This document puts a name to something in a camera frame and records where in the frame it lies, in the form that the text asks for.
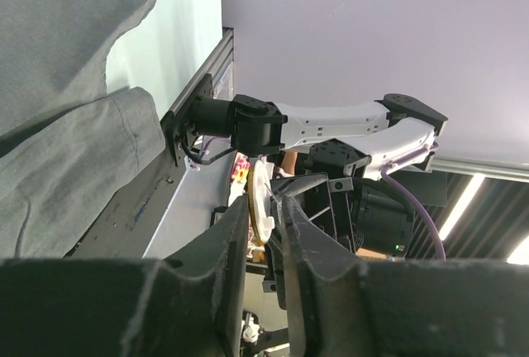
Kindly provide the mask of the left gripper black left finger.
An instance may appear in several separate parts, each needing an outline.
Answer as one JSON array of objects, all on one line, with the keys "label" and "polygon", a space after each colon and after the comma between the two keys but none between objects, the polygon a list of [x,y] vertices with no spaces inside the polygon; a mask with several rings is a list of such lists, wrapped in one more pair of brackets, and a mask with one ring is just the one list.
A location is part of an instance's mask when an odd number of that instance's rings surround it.
[{"label": "left gripper black left finger", "polygon": [[236,356],[249,210],[165,259],[5,259],[4,356]]}]

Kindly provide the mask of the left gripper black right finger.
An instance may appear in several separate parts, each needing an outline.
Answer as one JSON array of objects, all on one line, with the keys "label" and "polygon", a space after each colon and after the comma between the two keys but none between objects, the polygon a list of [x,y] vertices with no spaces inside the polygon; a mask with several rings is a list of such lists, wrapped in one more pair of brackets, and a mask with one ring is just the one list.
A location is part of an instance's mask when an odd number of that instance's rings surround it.
[{"label": "left gripper black right finger", "polygon": [[367,261],[281,204],[293,356],[525,356],[528,269],[497,260]]}]

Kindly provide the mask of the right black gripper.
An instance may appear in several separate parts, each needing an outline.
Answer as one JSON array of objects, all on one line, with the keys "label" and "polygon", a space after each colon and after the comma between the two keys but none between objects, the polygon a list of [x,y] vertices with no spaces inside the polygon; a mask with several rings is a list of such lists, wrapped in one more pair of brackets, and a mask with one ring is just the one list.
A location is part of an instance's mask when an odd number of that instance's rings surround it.
[{"label": "right black gripper", "polygon": [[313,225],[331,232],[353,253],[359,249],[404,256],[412,240],[416,210],[384,181],[346,177],[329,181],[326,174],[305,174],[271,181],[275,195],[294,198]]}]

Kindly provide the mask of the silver yellow round brooch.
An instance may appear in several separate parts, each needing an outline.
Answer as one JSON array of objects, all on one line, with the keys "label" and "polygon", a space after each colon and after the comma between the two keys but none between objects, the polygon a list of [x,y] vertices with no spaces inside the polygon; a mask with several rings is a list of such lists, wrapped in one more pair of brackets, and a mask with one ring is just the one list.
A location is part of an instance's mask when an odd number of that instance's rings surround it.
[{"label": "silver yellow round brooch", "polygon": [[275,228],[275,219],[271,214],[271,199],[274,195],[266,164],[260,159],[250,165],[247,194],[254,235],[259,243],[265,245]]}]

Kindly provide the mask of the grey button-up shirt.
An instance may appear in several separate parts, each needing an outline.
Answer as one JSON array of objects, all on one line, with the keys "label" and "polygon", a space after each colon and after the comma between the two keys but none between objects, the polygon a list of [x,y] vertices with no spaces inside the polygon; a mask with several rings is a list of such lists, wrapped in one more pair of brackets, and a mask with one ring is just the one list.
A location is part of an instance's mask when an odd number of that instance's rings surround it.
[{"label": "grey button-up shirt", "polygon": [[165,147],[143,88],[107,56],[156,0],[1,0],[1,255],[66,255]]}]

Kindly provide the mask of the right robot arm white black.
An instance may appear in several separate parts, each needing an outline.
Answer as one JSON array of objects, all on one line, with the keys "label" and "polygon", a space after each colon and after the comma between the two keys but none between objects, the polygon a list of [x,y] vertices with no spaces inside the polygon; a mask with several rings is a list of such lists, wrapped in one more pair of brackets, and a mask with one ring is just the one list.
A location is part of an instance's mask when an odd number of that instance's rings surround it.
[{"label": "right robot arm white black", "polygon": [[427,169],[447,119],[416,98],[388,94],[349,107],[295,107],[246,95],[232,100],[195,98],[180,113],[174,138],[195,164],[213,157],[194,151],[197,136],[226,139],[245,167],[254,241],[275,247],[279,223],[271,212],[276,179],[293,179],[294,166],[276,156],[304,158],[305,174],[323,174],[302,205],[312,222],[351,251],[403,257],[414,222],[427,213],[394,179],[407,167]]}]

